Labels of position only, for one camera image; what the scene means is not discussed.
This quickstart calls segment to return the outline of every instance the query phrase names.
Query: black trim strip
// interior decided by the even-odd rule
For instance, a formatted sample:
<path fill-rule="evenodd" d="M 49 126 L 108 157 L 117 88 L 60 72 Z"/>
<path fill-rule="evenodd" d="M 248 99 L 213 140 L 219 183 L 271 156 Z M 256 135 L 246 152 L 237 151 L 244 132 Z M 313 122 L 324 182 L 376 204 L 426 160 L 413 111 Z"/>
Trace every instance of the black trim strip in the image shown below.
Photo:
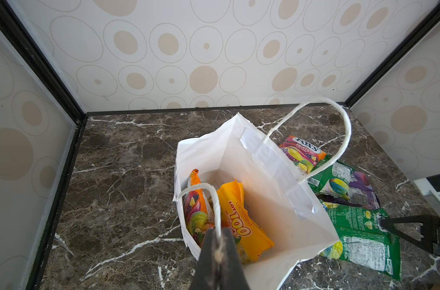
<path fill-rule="evenodd" d="M 345 101 L 352 107 L 371 89 L 402 57 L 409 52 L 440 21 L 440 3 L 415 27 L 401 44 L 369 75 L 365 81 Z"/>
<path fill-rule="evenodd" d="M 343 101 L 337 101 L 339 105 L 344 105 Z M 325 102 L 310 103 L 307 106 L 326 106 Z M 184 108 L 184 109 L 157 109 L 157 110 L 128 110 L 128 111 L 103 111 L 103 112 L 88 112 L 86 116 L 106 116 L 106 115 L 129 115 L 129 114 L 144 114 L 144 113 L 176 113 L 176 112 L 193 112 L 193 111 L 215 111 L 215 110 L 243 110 L 243 109 L 275 109 L 296 107 L 298 104 L 283 104 L 283 105 L 261 105 L 261 106 L 237 106 L 237 107 L 212 107 L 212 108 Z"/>
<path fill-rule="evenodd" d="M 76 124 L 85 114 L 6 0 L 0 0 L 0 30 Z"/>
<path fill-rule="evenodd" d="M 72 143 L 68 150 L 67 159 L 63 167 L 62 175 L 60 176 L 57 192 L 54 196 L 54 201 L 49 212 L 49 217 L 44 227 L 43 236 L 39 242 L 38 252 L 36 253 L 35 261 L 31 268 L 30 277 L 26 285 L 26 290 L 38 290 L 43 280 L 44 270 L 46 269 L 47 260 L 54 241 L 55 230 L 59 223 L 60 214 L 62 212 L 62 205 L 65 200 L 65 195 L 68 189 L 68 183 L 73 172 L 73 166 L 78 155 L 78 149 L 83 138 L 84 127 L 86 120 L 82 125 L 78 125 L 73 134 Z"/>

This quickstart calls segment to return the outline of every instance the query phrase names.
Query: brown marble countertop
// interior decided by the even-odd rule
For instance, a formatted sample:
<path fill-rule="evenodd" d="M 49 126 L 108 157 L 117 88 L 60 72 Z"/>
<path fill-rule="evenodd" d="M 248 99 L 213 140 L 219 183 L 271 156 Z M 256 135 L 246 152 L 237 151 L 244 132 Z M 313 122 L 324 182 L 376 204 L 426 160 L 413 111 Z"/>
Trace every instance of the brown marble countertop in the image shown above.
<path fill-rule="evenodd" d="M 41 289 L 187 289 L 196 261 L 182 241 L 173 197 L 180 140 L 216 130 L 237 112 L 268 131 L 291 108 L 95 116 L 88 119 Z M 350 113 L 353 133 L 341 160 L 370 175 L 391 217 L 434 214 Z M 334 154 L 343 122 L 329 106 L 306 107 L 273 133 L 299 136 Z M 415 225 L 403 228 L 417 232 Z M 317 256 L 300 263 L 282 289 L 429 289 L 440 258 L 401 240 L 402 281 Z"/>

